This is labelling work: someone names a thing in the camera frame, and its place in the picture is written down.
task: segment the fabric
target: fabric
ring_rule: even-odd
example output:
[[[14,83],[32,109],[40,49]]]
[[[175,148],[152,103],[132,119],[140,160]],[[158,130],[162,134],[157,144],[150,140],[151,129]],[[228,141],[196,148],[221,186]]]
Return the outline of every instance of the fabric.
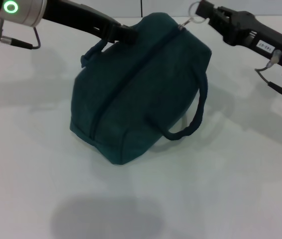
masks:
[[[70,129],[111,163],[125,164],[165,136],[178,140],[202,122],[207,97],[210,49],[165,13],[133,26],[134,45],[116,43],[102,52],[100,41],[81,58],[75,80]],[[199,90],[190,125],[169,129],[184,115]]]

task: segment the white surface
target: white surface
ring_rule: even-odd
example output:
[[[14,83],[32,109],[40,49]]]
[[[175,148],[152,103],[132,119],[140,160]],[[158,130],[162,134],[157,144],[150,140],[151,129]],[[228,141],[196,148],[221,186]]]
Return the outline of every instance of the white surface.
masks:
[[[144,16],[166,12],[171,16],[188,16],[188,7],[195,0],[143,0]],[[255,15],[282,15],[282,0],[209,0],[215,6],[225,6]]]
[[[282,33],[282,17],[259,19]],[[96,37],[43,21],[42,49],[0,48],[0,239],[282,239],[282,96],[253,71],[267,60],[188,27],[213,50],[203,125],[121,167],[69,130]],[[30,28],[5,32],[34,42]]]
[[[71,0],[113,17],[140,17],[140,0]]]

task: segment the bag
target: bag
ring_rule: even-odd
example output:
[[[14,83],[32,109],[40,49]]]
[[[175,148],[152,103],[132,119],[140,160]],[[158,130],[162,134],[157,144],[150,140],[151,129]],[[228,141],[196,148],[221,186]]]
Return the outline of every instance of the bag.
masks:
[[[102,40],[82,56],[75,80],[70,129],[111,163],[125,164],[162,136],[178,140],[202,122],[210,49],[165,13],[133,26],[134,45]],[[199,89],[197,113],[184,130],[169,129],[185,114]]]

